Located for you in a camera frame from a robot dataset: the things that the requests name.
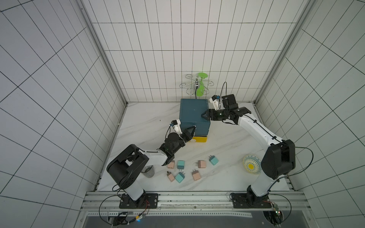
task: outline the blue box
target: blue box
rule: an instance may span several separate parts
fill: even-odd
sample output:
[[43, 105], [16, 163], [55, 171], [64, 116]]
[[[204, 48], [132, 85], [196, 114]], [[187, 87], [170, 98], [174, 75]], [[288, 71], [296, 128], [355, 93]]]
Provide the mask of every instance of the blue box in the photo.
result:
[[196, 136], [207, 136], [210, 120], [206, 120], [201, 115], [208, 110], [208, 100], [206, 99], [181, 99], [180, 101], [180, 128], [196, 126]]
[[177, 161], [177, 169], [184, 169], [185, 167], [185, 161], [179, 160]]
[[182, 172], [179, 172], [175, 177], [175, 180], [177, 180], [179, 183], [181, 183], [183, 179], [185, 179], [185, 175]]

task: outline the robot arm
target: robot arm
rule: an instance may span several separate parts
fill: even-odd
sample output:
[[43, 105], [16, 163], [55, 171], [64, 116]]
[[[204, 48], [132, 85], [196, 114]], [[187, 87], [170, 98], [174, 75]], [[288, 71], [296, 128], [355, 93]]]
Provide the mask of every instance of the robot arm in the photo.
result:
[[[170, 126], [176, 124], [177, 121], [174, 120]], [[180, 132], [181, 134], [170, 133], [157, 150], [144, 151], [131, 144], [108, 164], [107, 172], [129, 195], [136, 207], [140, 207], [144, 203], [146, 196], [146, 192], [136, 181], [142, 169], [145, 166], [169, 164], [174, 159], [174, 154], [193, 138], [195, 126], [180, 130]]]
[[224, 109], [217, 109], [218, 96], [214, 95], [210, 98], [210, 102], [214, 105], [214, 109], [208, 109], [203, 113], [203, 118], [213, 121], [232, 120], [247, 130], [266, 151], [261, 162], [263, 172], [247, 188], [248, 204], [252, 205], [253, 202], [260, 201], [266, 196], [279, 178], [295, 168], [295, 145], [291, 140], [283, 140], [263, 126], [247, 108], [239, 108], [233, 94], [222, 97]]

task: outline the yellow box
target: yellow box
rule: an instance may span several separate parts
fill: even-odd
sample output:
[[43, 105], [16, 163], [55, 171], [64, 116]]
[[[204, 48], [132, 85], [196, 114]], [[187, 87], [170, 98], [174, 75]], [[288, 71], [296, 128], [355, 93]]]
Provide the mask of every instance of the yellow box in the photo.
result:
[[206, 136], [194, 136], [191, 142], [205, 143], [207, 142], [207, 138]]

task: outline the decorative plate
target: decorative plate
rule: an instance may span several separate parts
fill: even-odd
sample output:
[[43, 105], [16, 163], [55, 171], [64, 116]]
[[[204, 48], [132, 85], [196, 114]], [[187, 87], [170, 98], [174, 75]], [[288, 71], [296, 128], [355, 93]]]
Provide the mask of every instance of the decorative plate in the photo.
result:
[[243, 166], [249, 173], [260, 174], [261, 159], [253, 154], [248, 154], [243, 158]]

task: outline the white tiled wall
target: white tiled wall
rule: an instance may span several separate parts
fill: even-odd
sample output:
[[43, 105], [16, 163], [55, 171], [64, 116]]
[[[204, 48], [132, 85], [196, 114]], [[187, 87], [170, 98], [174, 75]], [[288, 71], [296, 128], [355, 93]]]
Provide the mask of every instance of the white tiled wall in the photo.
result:
[[[258, 101], [266, 126], [314, 152], [291, 177], [321, 228], [365, 222], [365, 2], [318, 1]], [[296, 150], [296, 170], [311, 153]]]
[[253, 101], [306, 0], [82, 0], [128, 101], [190, 98], [186, 74], [205, 72], [209, 96]]
[[0, 226], [73, 227], [124, 105], [74, 0], [0, 10]]

